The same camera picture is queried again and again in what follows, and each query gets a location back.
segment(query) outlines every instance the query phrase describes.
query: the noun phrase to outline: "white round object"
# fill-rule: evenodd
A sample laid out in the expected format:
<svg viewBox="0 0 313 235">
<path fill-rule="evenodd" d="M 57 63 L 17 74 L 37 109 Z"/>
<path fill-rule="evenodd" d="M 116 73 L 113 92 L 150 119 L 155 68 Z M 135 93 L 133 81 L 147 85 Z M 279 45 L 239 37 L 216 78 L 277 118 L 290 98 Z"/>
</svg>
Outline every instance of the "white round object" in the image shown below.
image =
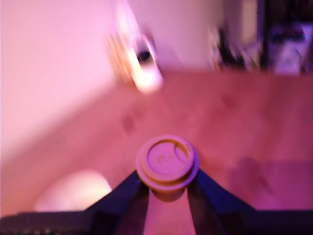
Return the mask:
<svg viewBox="0 0 313 235">
<path fill-rule="evenodd" d="M 155 92 L 163 85 L 163 77 L 154 63 L 133 72 L 133 80 L 137 89 L 142 93 Z"/>
<path fill-rule="evenodd" d="M 35 203 L 40 212 L 81 211 L 112 191 L 107 180 L 94 171 L 71 174 L 50 187 Z"/>
<path fill-rule="evenodd" d="M 151 189 L 174 193 L 192 182 L 199 170 L 194 147 L 173 135 L 153 138 L 146 142 L 137 156 L 137 172 Z"/>
</svg>

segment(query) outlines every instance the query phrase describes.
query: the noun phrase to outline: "blurry object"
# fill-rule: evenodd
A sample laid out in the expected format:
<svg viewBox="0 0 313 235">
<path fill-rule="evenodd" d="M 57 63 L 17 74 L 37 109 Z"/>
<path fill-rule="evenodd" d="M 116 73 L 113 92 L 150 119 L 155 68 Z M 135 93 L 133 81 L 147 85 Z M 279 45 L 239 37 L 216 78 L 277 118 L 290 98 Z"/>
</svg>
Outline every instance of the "blurry object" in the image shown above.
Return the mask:
<svg viewBox="0 0 313 235">
<path fill-rule="evenodd" d="M 218 28 L 209 29 L 208 32 L 208 59 L 209 64 L 214 70 L 220 70 L 222 63 L 221 54 L 219 51 L 220 34 Z"/>
<path fill-rule="evenodd" d="M 225 66 L 245 68 L 244 58 L 241 54 L 232 53 L 226 42 L 226 36 L 223 29 L 220 29 L 220 43 L 218 45 L 223 64 Z"/>
<path fill-rule="evenodd" d="M 156 63 L 155 43 L 147 26 L 141 30 L 127 2 L 117 6 L 118 36 L 111 48 L 112 66 L 117 77 L 130 78 L 143 93 L 156 91 L 163 83 Z"/>
<path fill-rule="evenodd" d="M 248 71 L 255 71 L 260 69 L 260 56 L 262 53 L 262 45 L 262 41 L 257 41 L 244 47 L 238 46 L 239 51 L 244 57 L 245 68 Z"/>
<path fill-rule="evenodd" d="M 286 34 L 280 39 L 268 39 L 268 65 L 279 74 L 299 74 L 306 71 L 311 40 L 313 37 L 313 24 L 293 24 L 293 36 Z M 274 25 L 270 35 L 284 32 L 286 25 Z"/>
<path fill-rule="evenodd" d="M 257 41 L 258 30 L 258 0 L 243 0 L 242 10 L 239 17 L 241 17 L 240 43 L 243 45 L 251 44 Z"/>
<path fill-rule="evenodd" d="M 143 93 L 158 90 L 163 84 L 163 77 L 156 63 L 152 43 L 143 34 L 131 38 L 127 50 L 133 81 Z"/>
<path fill-rule="evenodd" d="M 36 202 L 35 211 L 84 210 L 112 191 L 99 173 L 81 171 L 57 181 Z"/>
<path fill-rule="evenodd" d="M 312 0 L 267 0 L 270 25 L 313 21 Z"/>
<path fill-rule="evenodd" d="M 305 40 L 304 32 L 301 25 L 287 25 L 274 28 L 271 32 L 271 41 L 273 43 L 283 43 L 291 40 L 294 42 Z"/>
</svg>

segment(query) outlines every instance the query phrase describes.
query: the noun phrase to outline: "white wall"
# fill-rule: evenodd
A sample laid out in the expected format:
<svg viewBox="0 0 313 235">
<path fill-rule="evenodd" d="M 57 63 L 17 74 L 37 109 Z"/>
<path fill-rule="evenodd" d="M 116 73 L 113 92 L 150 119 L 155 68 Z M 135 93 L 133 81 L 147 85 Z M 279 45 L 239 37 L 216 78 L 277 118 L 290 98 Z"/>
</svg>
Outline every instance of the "white wall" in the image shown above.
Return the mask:
<svg viewBox="0 0 313 235">
<path fill-rule="evenodd" d="M 162 66 L 208 67 L 208 30 L 223 21 L 220 0 L 129 0 L 147 24 Z"/>
<path fill-rule="evenodd" d="M 1 1 L 1 160 L 113 85 L 113 0 Z"/>
<path fill-rule="evenodd" d="M 262 2 L 260 6 L 263 6 L 262 0 L 223 0 L 225 23 L 231 43 L 249 44 L 260 36 L 257 30 L 259 1 Z"/>
</svg>

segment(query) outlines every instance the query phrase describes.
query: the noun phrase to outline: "cylindrical cap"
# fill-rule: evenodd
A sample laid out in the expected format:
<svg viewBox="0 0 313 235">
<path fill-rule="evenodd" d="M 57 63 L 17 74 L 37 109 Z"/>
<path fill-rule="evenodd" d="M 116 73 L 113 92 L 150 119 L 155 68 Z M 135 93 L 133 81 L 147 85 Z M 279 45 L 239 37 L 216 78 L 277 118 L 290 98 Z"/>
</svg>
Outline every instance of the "cylindrical cap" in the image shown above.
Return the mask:
<svg viewBox="0 0 313 235">
<path fill-rule="evenodd" d="M 163 193 L 173 193 L 185 188 L 199 169 L 199 159 L 194 147 L 173 135 L 147 141 L 138 153 L 136 164 L 142 182 Z"/>
</svg>

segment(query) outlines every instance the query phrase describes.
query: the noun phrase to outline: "table surface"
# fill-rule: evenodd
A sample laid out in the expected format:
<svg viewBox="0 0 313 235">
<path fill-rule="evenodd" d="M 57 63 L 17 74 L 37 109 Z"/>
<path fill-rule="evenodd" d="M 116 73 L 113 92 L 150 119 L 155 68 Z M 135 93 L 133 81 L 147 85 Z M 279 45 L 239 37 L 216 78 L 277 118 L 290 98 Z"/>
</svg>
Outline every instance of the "table surface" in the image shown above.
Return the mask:
<svg viewBox="0 0 313 235">
<path fill-rule="evenodd" d="M 1 215 L 32 211 L 58 179 L 83 169 L 118 186 L 149 138 L 190 141 L 200 168 L 257 209 L 313 209 L 313 77 L 164 71 L 141 94 L 118 85 L 1 165 Z"/>
</svg>

